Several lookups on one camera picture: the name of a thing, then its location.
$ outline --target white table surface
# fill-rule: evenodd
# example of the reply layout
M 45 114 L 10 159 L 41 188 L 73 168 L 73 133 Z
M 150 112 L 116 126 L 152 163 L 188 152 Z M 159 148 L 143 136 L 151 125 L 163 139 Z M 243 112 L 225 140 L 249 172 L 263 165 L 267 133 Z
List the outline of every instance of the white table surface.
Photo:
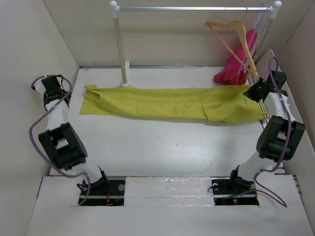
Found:
M 218 85 L 213 76 L 221 70 L 137 68 L 130 70 L 130 83 L 138 88 L 209 88 Z M 120 69 L 80 69 L 68 115 L 87 149 L 87 161 L 108 176 L 228 176 L 255 152 L 259 121 L 224 124 L 79 114 L 85 85 L 113 88 L 120 82 Z

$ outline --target wire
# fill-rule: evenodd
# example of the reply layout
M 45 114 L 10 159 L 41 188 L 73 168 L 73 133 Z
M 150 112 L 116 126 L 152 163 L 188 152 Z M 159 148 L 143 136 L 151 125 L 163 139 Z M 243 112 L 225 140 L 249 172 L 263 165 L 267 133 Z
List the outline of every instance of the wire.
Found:
M 265 17 L 265 15 L 266 15 L 266 13 L 267 13 L 267 10 L 268 10 L 268 9 L 266 9 L 265 12 L 259 13 L 259 15 L 258 15 L 258 18 L 257 18 L 256 23 L 255 23 L 254 28 L 253 28 L 253 29 L 255 30 L 255 33 L 252 35 L 251 42 L 250 42 L 250 44 L 248 45 L 249 48 L 252 47 L 252 49 L 253 49 L 253 46 L 254 46 L 254 45 L 252 46 L 252 41 L 254 40 L 255 35 L 257 35 L 257 28 L 259 27 L 259 25 L 260 25 L 262 19 Z M 245 61 L 246 61 L 246 56 L 244 56 L 244 58 L 242 59 L 242 62 L 243 62 L 243 63 L 245 63 Z M 239 75 L 239 74 L 241 73 L 242 68 L 243 68 L 243 66 L 241 65 L 241 66 L 240 66 L 240 69 L 239 69 L 238 72 L 237 72 L 237 75 Z
M 43 78 L 46 78 L 47 76 L 41 76 L 39 78 L 37 78 L 36 80 L 33 81 L 33 83 L 31 84 L 31 87 L 34 86 L 34 84 L 40 80 L 40 79 L 43 79 Z M 61 174 L 62 176 L 64 177 L 67 177 L 67 178 L 76 178 L 76 177 L 79 177 L 79 176 L 82 176 L 84 175 L 87 179 L 87 182 L 88 182 L 88 190 L 87 190 L 87 193 L 86 193 L 86 196 L 85 198 L 79 203 L 79 205 L 82 205 L 86 199 L 88 198 L 88 195 L 90 193 L 90 189 L 91 189 L 91 181 L 90 181 L 90 178 L 88 176 L 88 174 L 86 172 L 82 172 L 78 175 L 68 175 L 66 173 L 64 173 L 62 170 L 60 170 L 57 166 L 55 166 L 50 160 L 48 157 L 46 157 L 46 155 L 39 149 L 38 145 L 36 144 L 36 141 L 34 139 L 34 136 L 33 136 L 33 129 L 36 125 L 38 125 L 38 123 L 40 123 L 46 116 L 48 116 L 62 101 L 64 101 L 72 92 L 72 86 L 71 86 L 71 83 L 68 79 L 66 78 L 63 78 L 68 84 L 69 84 L 69 92 L 63 96 L 48 112 L 46 112 L 42 117 L 40 117 L 37 121 L 35 121 L 34 124 L 31 125 L 30 129 L 29 129 L 29 136 L 30 136 L 30 141 L 31 143 L 33 144 L 35 150 L 38 152 L 38 154 L 44 159 L 44 161 L 51 167 L 53 168 L 55 171 L 57 171 L 59 174 Z
M 106 204 L 109 203 L 109 197 L 110 197 L 110 194 L 112 193 L 112 189 L 113 189 L 113 186 L 111 185 L 110 188 L 109 188 L 109 191 L 108 191 L 108 194 L 107 194 L 107 197 L 106 197 Z
M 274 76 L 272 75 L 272 71 L 271 71 L 271 63 L 272 61 L 275 60 L 276 62 L 276 70 L 278 70 L 279 68 L 279 63 L 278 63 L 278 60 L 276 57 L 272 57 L 270 60 L 269 60 L 269 64 L 268 64 L 268 69 L 269 69 L 269 74 L 270 74 L 270 78 L 271 78 L 271 81 L 272 81 L 272 84 L 274 85 L 276 91 L 277 91 L 277 94 L 278 94 L 278 97 L 280 99 L 280 102 L 281 102 L 281 105 L 282 105 L 282 108 L 283 108 L 283 111 L 285 112 L 286 114 L 286 117 L 287 117 L 287 120 L 288 120 L 288 126 L 287 126 L 287 133 L 286 133 L 286 139 L 285 139 L 285 142 L 284 142 L 284 146 L 283 146 L 283 149 L 282 149 L 282 152 L 281 152 L 281 155 L 280 155 L 280 158 L 277 162 L 277 164 L 274 166 L 274 168 L 272 168 L 271 170 L 261 170 L 260 172 L 256 173 L 256 175 L 254 176 L 254 182 L 259 185 L 260 187 L 262 187 L 263 189 L 267 190 L 268 192 L 270 192 L 271 194 L 273 194 L 275 197 L 277 197 L 278 199 L 276 199 L 274 196 L 272 196 L 271 194 L 265 192 L 265 191 L 262 191 L 262 190 L 257 190 L 257 189 L 251 189 L 251 190 L 248 190 L 248 191 L 245 191 L 241 194 L 237 194 L 237 195 L 233 195 L 233 196 L 229 196 L 229 197 L 226 197 L 224 199 L 230 199 L 230 198 L 235 198 L 235 197 L 242 197 L 244 194 L 246 193 L 250 193 L 250 192 L 260 192 L 260 193 L 263 193 L 263 194 L 266 194 L 267 196 L 269 196 L 270 198 L 272 198 L 273 200 L 275 200 L 276 202 L 278 202 L 280 205 L 282 205 L 283 207 L 287 207 L 287 204 L 285 203 L 285 201 L 279 196 L 277 195 L 275 192 L 273 192 L 272 190 L 270 190 L 269 188 L 263 186 L 261 183 L 259 183 L 257 181 L 257 177 L 263 173 L 263 172 L 269 172 L 269 173 L 272 173 L 274 172 L 278 167 L 279 165 L 281 164 L 281 162 L 284 160 L 284 155 L 285 155 L 285 151 L 287 149 L 287 146 L 288 146 L 288 143 L 289 143 L 289 140 L 290 140 L 290 133 L 291 133 L 291 127 L 292 127 L 292 124 L 291 124 L 291 116 L 290 116 L 290 113 L 289 111 L 286 109 L 285 107 L 285 103 L 284 103 L 284 100 L 282 98 L 282 94 L 279 90 L 279 88 L 277 87 L 276 85 L 276 82 L 275 82 L 275 79 L 274 79 Z
M 61 82 L 60 82 L 60 84 L 61 84 L 61 87 L 62 87 L 63 90 L 64 90 L 64 87 L 63 87 L 63 80 L 64 80 L 64 77 L 61 75 Z
M 210 192 L 210 189 L 213 189 L 213 186 L 210 186 L 210 188 L 208 188 L 208 193 L 213 193 L 213 192 Z

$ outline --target clothes hanger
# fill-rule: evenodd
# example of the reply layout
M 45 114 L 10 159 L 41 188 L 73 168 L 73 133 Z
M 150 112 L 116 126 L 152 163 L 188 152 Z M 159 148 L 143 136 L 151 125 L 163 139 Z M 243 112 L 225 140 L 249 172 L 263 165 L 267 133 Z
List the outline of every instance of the clothes hanger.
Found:
M 216 34 L 216 36 L 221 40 L 221 42 L 225 45 L 225 47 L 228 49 L 228 51 L 236 58 L 236 60 L 253 76 L 255 79 L 255 82 L 257 83 L 259 81 L 259 75 L 256 70 L 255 63 L 252 59 L 252 55 L 250 53 L 250 50 L 247 45 L 246 41 L 246 29 L 241 21 L 232 21 L 228 24 L 223 24 L 220 22 L 214 22 L 214 21 L 207 21 L 206 25 L 208 25 L 211 30 Z M 219 34 L 214 30 L 213 27 L 220 27 L 220 28 L 226 28 L 226 29 L 232 29 L 236 30 L 237 34 L 240 38 L 241 44 L 243 46 L 247 61 L 249 62 L 250 67 L 248 68 L 240 59 L 239 57 L 233 52 L 233 50 L 225 43 L 225 41 L 219 36 Z

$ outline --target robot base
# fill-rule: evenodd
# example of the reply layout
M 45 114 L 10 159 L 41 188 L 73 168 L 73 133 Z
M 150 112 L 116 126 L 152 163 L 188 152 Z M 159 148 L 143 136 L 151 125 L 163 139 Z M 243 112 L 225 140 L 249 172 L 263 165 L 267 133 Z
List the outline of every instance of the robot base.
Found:
M 123 206 L 125 182 L 124 179 L 110 179 L 110 192 L 104 192 L 99 189 L 91 190 L 88 198 L 81 206 Z M 81 191 L 78 202 L 85 198 L 86 193 L 86 191 Z
M 212 177 L 211 182 L 216 206 L 259 205 L 257 195 L 254 192 L 243 194 L 235 198 L 227 198 L 249 190 L 242 185 L 231 185 L 230 177 Z

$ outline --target yellow cloth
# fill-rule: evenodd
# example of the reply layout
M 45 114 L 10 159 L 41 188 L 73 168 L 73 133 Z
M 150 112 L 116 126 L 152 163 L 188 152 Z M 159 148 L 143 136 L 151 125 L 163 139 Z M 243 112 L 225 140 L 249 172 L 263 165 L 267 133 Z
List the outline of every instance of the yellow cloth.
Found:
M 243 95 L 249 85 L 141 89 L 85 86 L 80 114 L 247 122 L 264 119 L 260 105 Z

